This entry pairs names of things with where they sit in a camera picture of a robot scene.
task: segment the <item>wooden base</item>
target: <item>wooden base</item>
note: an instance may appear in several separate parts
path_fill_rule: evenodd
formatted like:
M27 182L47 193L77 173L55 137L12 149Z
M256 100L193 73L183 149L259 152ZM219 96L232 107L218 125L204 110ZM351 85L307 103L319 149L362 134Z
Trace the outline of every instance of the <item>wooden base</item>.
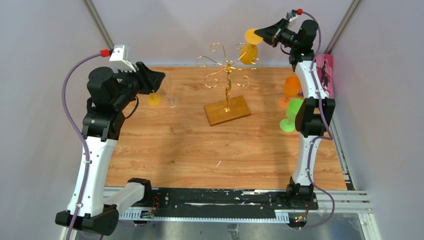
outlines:
M229 111L225 111L226 107L227 100L217 101L204 106L210 126L244 118L251 114L248 104L242 95L231 97L229 99Z

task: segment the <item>metal frame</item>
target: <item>metal frame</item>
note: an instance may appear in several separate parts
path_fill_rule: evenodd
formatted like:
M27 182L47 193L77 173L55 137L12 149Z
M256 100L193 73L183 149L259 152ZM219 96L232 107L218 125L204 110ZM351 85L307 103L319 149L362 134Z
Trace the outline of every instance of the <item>metal frame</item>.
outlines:
M94 24L96 25L99 34L101 35L103 41L107 45L108 48L112 49L114 47L114 43L111 37L108 34L99 14L96 11L96 8L92 2L92 0L82 0L84 5L87 8L88 13L90 14ZM341 34L345 30L349 20L352 15L355 13L359 4L362 0L352 0L351 5L346 11L345 16L343 17L340 25L338 26L336 32L334 33L330 43L328 44L325 53L330 54L338 42ZM334 135L334 144L336 147L336 151L338 154L338 158L340 161L340 166L343 172L343 176L346 182L346 186L348 190L333 190L329 191L335 200L335 212L336 213L357 213L361 222L362 231L364 233L365 239L367 240L380 240L380 234L377 229L377 225L374 219L374 214L371 209L370 202L368 201L368 197L365 191L357 191L355 190L355 182L351 178L349 172L349 164L345 158L341 141L339 139L338 131L337 131L337 122L335 118L331 122L330 128ZM104 197L110 197L113 193L119 191L122 187L105 187L104 188ZM255 190L257 191L281 191L281 190ZM329 212L332 207L332 203L330 198L322 192L317 192L316 197L318 200L319 210L314 210L311 212ZM129 216L132 216L132 212L142 210L142 207L130 207L126 212L124 212L120 219L127 220ZM240 222L265 222L265 223L283 223L286 219L286 215L288 213L296 213L302 212L302 210L275 210L276 217L273 219L211 219L211 218L201 218L201 219L187 219L187 218L156 218L155 221L191 221L191 222L228 222L228 223L240 223ZM64 234L66 234L67 228L63 228L62 236L64 238ZM73 237L75 237L76 231L72 231Z
M339 41L339 37L342 35L347 24L351 20L353 14L355 13L356 9L358 8L358 6L361 2L362 2L362 0L353 0L352 1L349 8L347 9L347 12L344 14L343 19L341 20L340 25L338 25L337 30L335 31L334 35L332 36L330 43L328 44L327 48L325 49L326 54L330 54L332 52L334 46Z
M85 7L87 8L88 13L91 16L91 19L93 20L93 23L95 24L98 33L100 34L101 38L103 39L104 43L109 49L114 49L114 42L111 39L111 36L109 36L108 31L106 30L105 25L102 22L102 19L100 18L99 14L97 13L96 7L94 6L92 0L82 0Z

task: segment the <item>floor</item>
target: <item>floor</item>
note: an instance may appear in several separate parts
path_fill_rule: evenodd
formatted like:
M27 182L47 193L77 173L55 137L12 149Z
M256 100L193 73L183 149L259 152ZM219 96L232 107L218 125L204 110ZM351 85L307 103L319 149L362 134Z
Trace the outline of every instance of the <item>floor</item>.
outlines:
M110 160L106 185L124 186L133 177L148 179L153 187L285 189L292 175L299 148L299 134L283 132L279 122L286 117L278 100L290 68L260 68L241 72L250 77L244 87L233 84L231 97L243 95L251 115L209 126L204 105L225 99L225 73L217 74L219 85L208 88L204 77L219 68L153 67L168 71L172 89L158 94L159 105L140 104L125 121ZM170 108L166 99L178 98ZM134 108L125 109L127 116ZM315 182L327 190L345 190L346 185L334 143L323 140L318 148Z
M307 226L322 223L328 214L310 213ZM78 240L99 239L99 235L78 234ZM223 222L152 222L146 226L118 225L105 240L365 240L360 219L355 213L335 213L321 227L296 231L281 223L223 223Z

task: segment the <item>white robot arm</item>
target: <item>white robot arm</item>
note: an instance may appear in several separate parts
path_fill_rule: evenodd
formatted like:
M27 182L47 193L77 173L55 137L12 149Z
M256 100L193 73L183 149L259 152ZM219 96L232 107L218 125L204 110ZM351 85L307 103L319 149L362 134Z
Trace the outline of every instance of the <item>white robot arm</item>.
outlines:
M281 197L289 203L292 201L312 203L317 149L321 142L320 137L324 136L326 125L330 124L336 106L334 99L327 97L321 84L315 82L319 78L316 64L312 64L315 59L312 47L319 30L318 23L315 20L305 20L297 33L288 29L290 22L302 13L302 9L292 10L287 13L286 19L282 18L276 24L254 32L274 48L279 43L286 48L291 48L289 62L302 86L304 101L295 120L295 127L300 138L297 165L287 185L286 193ZM322 109L324 117L314 113L316 109Z
M137 94L157 92L165 74L148 69L142 62L132 65L128 61L129 48L125 45L100 52L103 57L111 54L109 61L118 72L103 66L88 76L87 88L91 97L87 100L82 135L89 152L82 151L75 190L66 210L56 214L55 222L109 236L118 224L119 215L126 209L137 202L147 204L152 201L152 185L146 179L130 179L123 189L106 200L103 191L109 161L126 119L122 110L136 99Z

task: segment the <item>glass base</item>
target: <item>glass base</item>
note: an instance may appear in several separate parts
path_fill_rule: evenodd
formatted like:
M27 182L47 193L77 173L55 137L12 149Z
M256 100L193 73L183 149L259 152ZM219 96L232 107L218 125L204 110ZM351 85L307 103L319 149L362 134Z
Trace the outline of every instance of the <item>glass base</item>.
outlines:
M156 93L150 93L147 98L147 104L150 106L156 106L161 103L161 96Z
M170 108L175 108L178 105L178 98L170 97L166 100L166 105Z
M279 122L279 127L287 133L293 132L295 130L295 123L285 118Z

